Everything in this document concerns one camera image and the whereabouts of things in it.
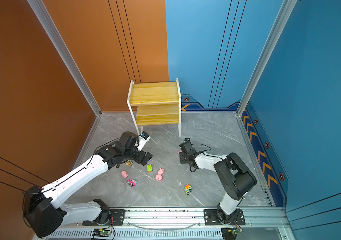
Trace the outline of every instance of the brown wall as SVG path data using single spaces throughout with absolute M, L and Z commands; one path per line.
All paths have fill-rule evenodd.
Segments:
M 0 156 L 51 182 L 71 170 L 94 119 L 28 2 L 0 0 Z M 47 183 L 1 159 L 0 168 Z M 32 186 L 1 171 L 0 180 Z M 32 237 L 21 204 L 21 191 L 0 183 L 0 239 Z
M 165 0 L 43 0 L 102 111 L 127 111 L 130 80 L 169 81 Z

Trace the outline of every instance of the yellow arrow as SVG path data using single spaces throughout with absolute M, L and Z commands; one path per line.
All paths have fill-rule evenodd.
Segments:
M 250 141 L 252 141 L 252 135 L 257 136 L 255 132 L 250 131 Z
M 187 106 L 189 106 L 189 105 L 190 105 L 190 104 L 187 104 L 187 105 L 183 106 L 183 107 L 181 108 L 181 110 L 186 112 L 185 108 L 186 108 Z
M 258 151 L 258 162 L 260 162 L 260 155 L 266 157 L 263 152 Z
M 246 124 L 246 132 L 249 132 L 249 127 L 253 127 L 253 125 L 250 123 L 247 123 Z
M 270 180 L 274 181 L 276 184 L 277 183 L 277 180 L 275 180 L 272 176 L 268 175 L 268 187 L 270 188 Z
M 272 170 L 272 168 L 266 164 L 265 162 L 263 162 L 263 173 L 265 174 L 265 167 L 269 168 L 270 170 Z
M 249 119 L 249 117 L 248 117 L 248 116 L 244 116 L 244 125 L 245 125 L 245 118 L 248 118 L 248 119 Z

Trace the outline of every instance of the yellow wooden board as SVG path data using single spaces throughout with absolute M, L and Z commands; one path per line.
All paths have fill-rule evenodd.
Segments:
M 179 123 L 179 114 L 137 116 L 136 123 L 138 126 L 176 124 Z
M 137 116 L 179 114 L 178 103 L 160 105 L 141 105 L 137 107 Z
M 129 98 L 131 106 L 178 102 L 177 82 L 136 83 Z

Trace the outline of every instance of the floor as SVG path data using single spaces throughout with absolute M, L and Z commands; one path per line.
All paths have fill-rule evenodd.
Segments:
M 82 161 L 86 161 L 97 146 L 120 137 L 124 131 L 136 132 L 130 113 L 103 113 Z M 186 137 L 190 137 L 192 143 L 210 146 L 211 154 L 237 153 L 257 177 L 235 113 L 183 113 L 182 137 L 178 137 L 177 124 L 144 126 L 144 131 L 151 137 L 143 151 L 153 154 L 148 162 L 153 165 L 153 172 L 149 173 L 147 166 L 135 162 L 130 167 L 125 164 L 118 169 L 113 167 L 79 189 L 67 203 L 101 199 L 110 207 L 216 206 L 225 193 L 217 174 L 206 169 L 190 172 L 187 164 L 179 162 L 178 145 Z M 201 145 L 194 147 L 197 151 L 207 149 Z M 161 182 L 155 180 L 159 168 L 165 170 Z M 128 172 L 128 179 L 137 180 L 135 187 L 127 185 L 121 170 Z M 258 177 L 257 181 L 240 206 L 270 206 Z M 193 187 L 190 195 L 183 191 L 187 184 Z

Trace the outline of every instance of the diagonal black stripe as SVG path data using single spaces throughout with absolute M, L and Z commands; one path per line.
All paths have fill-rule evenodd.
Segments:
M 17 177 L 18 179 L 24 180 L 25 182 L 29 182 L 29 181 L 27 181 L 27 180 L 25 180 L 25 179 L 23 179 L 23 178 L 20 178 L 19 176 L 16 176 L 16 175 L 14 175 L 14 174 L 11 174 L 10 172 L 7 172 L 7 171 L 3 170 L 3 169 L 1 169 L 1 168 L 0 168 L 0 170 L 3 171 L 3 172 L 6 172 L 7 174 L 10 174 L 10 175 L 12 175 L 12 176 L 14 176 L 14 177 Z
M 21 191 L 25 192 L 25 190 L 22 190 L 22 189 L 20 189 L 20 188 L 18 188 L 18 187 L 12 186 L 12 185 L 7 184 L 7 183 L 4 183 L 4 182 L 2 182 L 2 181 L 0 181 L 0 183 L 5 184 L 5 185 L 8 185 L 8 186 L 10 186 L 10 187 L 14 187 L 15 189 L 18 189 L 18 190 L 21 190 Z
M 319 226 L 324 226 L 324 225 L 333 224 L 333 223 L 339 223 L 339 222 L 341 222 L 341 221 L 337 221 L 337 222 L 330 222 L 330 223 L 324 223 L 324 224 L 319 224 L 319 225 L 310 226 L 310 227 L 302 227 L 302 228 L 297 228 L 297 229 L 293 229 L 293 231 L 296 231 L 296 230 L 301 230 L 301 229 L 306 229 L 306 228 L 311 228 L 311 227 L 319 227 Z
M 338 209 L 341 209 L 341 207 L 338 207 L 338 208 L 332 209 L 332 210 L 327 210 L 327 211 L 324 211 L 324 212 L 319 212 L 318 214 L 312 214 L 312 215 L 309 215 L 309 216 L 306 216 L 306 217 L 300 217 L 300 218 L 297 218 L 297 219 L 294 219 L 294 220 L 290 220 L 289 222 L 293 222 L 293 221 L 300 220 L 300 219 L 307 218 L 307 217 L 312 217 L 312 216 L 319 215 L 319 214 L 324 214 L 326 212 L 331 212 L 331 211 L 338 210 Z
M 229 35 L 228 44 L 226 45 L 226 51 L 225 51 L 224 61 L 222 62 L 220 77 L 218 78 L 218 83 L 217 83 L 215 98 L 213 99 L 212 108 L 214 107 L 215 100 L 216 100 L 216 95 L 217 95 L 217 90 L 218 90 L 218 86 L 220 85 L 220 78 L 221 78 L 221 74 L 222 74 L 222 69 L 224 68 L 226 53 L 228 52 L 228 46 L 229 46 L 230 38 L 231 38 L 231 36 L 232 36 L 233 26 L 234 26 L 234 24 L 235 24 L 235 20 L 236 20 L 236 15 L 237 15 L 237 10 L 238 10 L 238 5 L 239 5 L 239 4 L 240 4 L 240 1 L 238 1 L 238 4 L 237 4 L 236 13 L 235 13 L 235 18 L 233 19 L 232 29 L 230 30 L 230 35 Z
M 122 53 L 122 57 L 124 58 L 125 67 L 126 67 L 126 71 L 128 72 L 128 77 L 129 77 L 129 82 L 130 82 L 130 75 L 129 75 L 129 71 L 128 71 L 128 66 L 126 65 L 126 61 L 125 61 L 124 52 L 123 52 L 123 50 L 122 50 L 122 46 L 121 46 L 121 41 L 120 41 L 119 33 L 117 32 L 116 22 L 114 21 L 114 17 L 113 17 L 113 13 L 112 13 L 112 8 L 110 7 L 110 2 L 109 2 L 109 0 L 108 0 L 108 3 L 109 3 L 109 8 L 110 8 L 110 14 L 112 15 L 112 19 L 113 19 L 114 27 L 116 28 L 117 38 L 119 39 L 120 48 L 121 48 L 121 53 Z
M 137 63 L 136 51 L 134 50 L 133 39 L 132 39 L 132 33 L 130 32 L 130 26 L 129 26 L 128 14 L 126 13 L 126 8 L 125 8 L 125 15 L 126 15 L 126 21 L 128 22 L 130 40 L 132 41 L 134 58 L 135 58 L 135 60 L 136 60 L 137 71 L 139 72 L 139 79 L 140 79 L 140 83 L 141 83 L 141 76 L 140 76 L 139 64 Z
M 128 55 L 129 55 L 130 65 L 132 66 L 132 71 L 133 71 L 134 81 L 137 83 L 137 80 L 136 80 L 136 75 L 134 74 L 134 69 L 133 69 L 132 59 L 130 58 L 130 53 L 129 53 L 128 42 L 126 41 L 126 36 L 125 36 L 125 31 L 124 31 L 124 25 L 122 24 L 121 15 L 120 15 L 120 10 L 119 10 L 119 5 L 117 4 L 117 0 L 116 0 L 116 5 L 117 5 L 117 11 L 119 12 L 119 17 L 120 17 L 120 22 L 121 22 L 122 32 L 124 33 L 124 38 L 125 38 L 126 49 L 128 50 Z
M 229 64 L 230 64 L 230 59 L 232 58 L 233 49 L 235 48 L 236 39 L 237 39 L 237 35 L 238 35 L 238 30 L 240 29 L 240 25 L 241 25 L 242 16 L 244 15 L 244 10 L 245 10 L 245 6 L 246 6 L 246 1 L 247 1 L 247 0 L 245 0 L 244 9 L 243 9 L 243 13 L 241 14 L 241 18 L 240 18 L 240 23 L 238 24 L 237 33 L 236 33 L 236 37 L 235 37 L 235 42 L 233 43 L 232 52 L 230 53 L 230 57 L 229 57 L 228 66 L 226 67 L 226 71 L 225 71 L 224 80 L 222 81 L 222 86 L 221 86 L 221 90 L 220 90 L 220 95 L 218 96 L 218 100 L 217 100 L 217 105 L 216 105 L 216 108 L 217 108 L 217 106 L 218 106 L 218 102 L 220 101 L 221 92 L 222 92 L 222 87 L 224 86 L 224 83 L 225 83 L 225 78 L 226 78 L 226 73 L 228 72 L 228 68 L 229 68 Z
M 0 157 L 0 158 L 1 158 L 2 160 L 6 161 L 6 162 L 9 162 L 10 164 L 12 164 L 12 165 L 18 167 L 19 169 L 22 169 L 22 170 L 24 170 L 25 172 L 30 173 L 30 174 L 32 174 L 33 176 L 38 177 L 39 179 L 41 179 L 41 180 L 43 180 L 43 181 L 45 181 L 45 182 L 47 182 L 47 183 L 50 183 L 50 182 L 48 182 L 47 180 L 42 179 L 42 178 L 40 178 L 39 176 L 37 176 L 37 175 L 35 175 L 35 174 L 29 172 L 28 170 L 25 170 L 25 169 L 23 169 L 22 167 L 19 167 L 19 166 L 15 165 L 14 163 L 12 163 L 12 162 L 6 160 L 5 158 L 3 158 L 3 157 Z
M 317 203 L 317 202 L 321 202 L 321 201 L 323 201 L 323 200 L 325 200 L 325 199 L 329 199 L 329 198 L 331 198 L 331 197 L 335 197 L 335 196 L 340 195 L 340 194 L 341 194 L 341 192 L 338 193 L 338 194 L 334 194 L 334 195 L 332 195 L 332 196 L 330 196 L 330 197 L 326 197 L 326 198 L 324 198 L 324 199 L 320 199 L 320 200 L 318 200 L 318 201 L 312 202 L 312 203 L 310 203 L 310 204 L 306 204 L 306 205 L 304 205 L 304 206 L 302 206 L 302 207 L 306 207 L 306 206 L 309 206 L 309 205 L 311 205 L 311 204 L 315 204 L 315 203 Z M 302 208 L 302 207 L 298 207 L 298 208 L 296 208 L 296 209 L 289 210 L 289 211 L 287 211 L 287 213 L 288 213 L 288 212 L 292 212 L 292 211 L 297 210 L 297 209 L 300 209 L 300 208 Z
M 226 17 L 226 23 L 225 23 L 225 28 L 224 28 L 224 34 L 222 35 L 220 52 L 218 53 L 218 59 L 217 59 L 217 65 L 216 65 L 215 76 L 213 77 L 212 89 L 210 90 L 210 97 L 209 97 L 209 102 L 208 102 L 208 108 L 209 108 L 210 99 L 211 99 L 212 93 L 213 93 L 213 86 L 215 85 L 215 78 L 216 78 L 216 73 L 217 73 L 218 61 L 220 60 L 221 49 L 222 49 L 222 43 L 224 42 L 225 30 L 226 30 L 226 25 L 228 24 L 228 18 L 229 18 L 229 12 L 230 12 L 230 6 L 231 6 L 231 5 L 232 5 L 232 0 L 230 0 L 229 10 L 228 10 L 228 16 Z

